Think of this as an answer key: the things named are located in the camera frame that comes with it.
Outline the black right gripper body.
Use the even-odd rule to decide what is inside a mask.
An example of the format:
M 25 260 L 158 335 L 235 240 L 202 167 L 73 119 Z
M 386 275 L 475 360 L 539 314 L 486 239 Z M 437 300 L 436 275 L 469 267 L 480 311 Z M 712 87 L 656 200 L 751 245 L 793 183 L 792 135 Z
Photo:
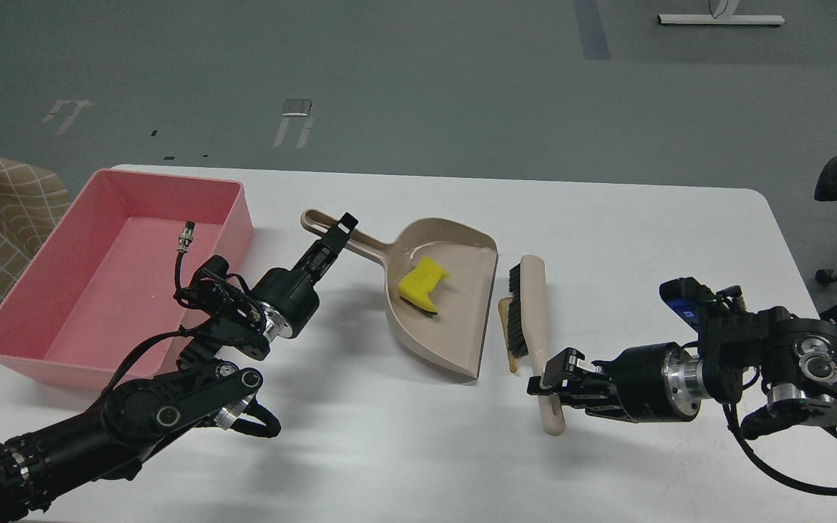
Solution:
M 618 407 L 607 417 L 628 423 L 688 423 L 700 414 L 700 358 L 676 342 L 631 347 L 596 367 L 612 384 Z

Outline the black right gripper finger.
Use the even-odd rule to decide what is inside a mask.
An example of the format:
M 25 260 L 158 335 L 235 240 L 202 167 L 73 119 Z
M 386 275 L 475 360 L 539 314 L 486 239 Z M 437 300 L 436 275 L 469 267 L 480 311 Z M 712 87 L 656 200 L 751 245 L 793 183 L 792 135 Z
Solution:
M 617 397 L 568 393 L 559 393 L 557 396 L 562 406 L 577 408 L 588 416 L 614 421 L 626 420 L 626 412 Z
M 546 363 L 541 377 L 529 378 L 527 394 L 608 397 L 611 384 L 601 365 L 587 362 L 581 351 L 568 347 Z

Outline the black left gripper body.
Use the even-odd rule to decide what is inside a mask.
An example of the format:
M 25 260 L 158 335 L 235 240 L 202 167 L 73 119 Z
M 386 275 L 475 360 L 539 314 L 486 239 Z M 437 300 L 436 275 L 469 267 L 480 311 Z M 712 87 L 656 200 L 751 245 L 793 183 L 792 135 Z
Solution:
M 315 314 L 320 299 L 315 285 L 320 278 L 305 269 L 275 267 L 259 279 L 251 289 L 258 301 L 279 312 L 285 320 L 283 338 L 296 338 Z

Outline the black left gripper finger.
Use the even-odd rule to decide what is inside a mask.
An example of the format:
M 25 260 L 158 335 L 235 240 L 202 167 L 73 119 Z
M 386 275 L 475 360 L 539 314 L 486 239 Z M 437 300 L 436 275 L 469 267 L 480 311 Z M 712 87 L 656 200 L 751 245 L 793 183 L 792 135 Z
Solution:
M 352 232 L 355 231 L 356 225 L 358 225 L 358 219 L 349 213 L 345 213 L 335 225 L 328 228 L 328 231 L 319 240 L 328 242 L 334 248 L 336 259 L 338 259 L 351 238 Z
M 325 240 L 316 240 L 295 264 L 295 291 L 314 288 L 334 264 L 336 252 Z

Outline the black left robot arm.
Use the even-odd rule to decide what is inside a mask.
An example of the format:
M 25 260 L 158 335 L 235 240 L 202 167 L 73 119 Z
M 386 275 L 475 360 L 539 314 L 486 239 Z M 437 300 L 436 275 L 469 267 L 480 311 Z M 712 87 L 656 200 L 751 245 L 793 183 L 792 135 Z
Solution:
M 219 255 L 182 284 L 182 260 L 195 231 L 195 222 L 186 222 L 174 298 L 205 312 L 206 320 L 140 342 L 83 413 L 0 443 L 0 522 L 47 510 L 87 482 L 133 480 L 146 461 L 195 428 L 278 436 L 279 420 L 256 399 L 262 372 L 221 360 L 219 351 L 232 347 L 262 361 L 276 338 L 298 336 L 320 304 L 316 283 L 357 223 L 346 213 L 292 268 L 270 269 L 249 287 Z

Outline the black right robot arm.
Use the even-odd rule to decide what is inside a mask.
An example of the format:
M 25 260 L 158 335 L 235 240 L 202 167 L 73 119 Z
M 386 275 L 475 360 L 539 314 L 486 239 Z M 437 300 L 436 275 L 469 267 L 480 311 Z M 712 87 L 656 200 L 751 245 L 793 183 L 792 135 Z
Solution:
M 794 490 L 837 496 L 837 487 L 778 472 L 750 445 L 797 425 L 820 427 L 837 441 L 837 325 L 781 306 L 750 312 L 740 287 L 714 292 L 691 277 L 662 283 L 660 297 L 697 334 L 697 354 L 662 342 L 588 363 L 569 347 L 528 381 L 527 393 L 624 423 L 689 423 L 703 400 L 717 401 L 758 470 Z

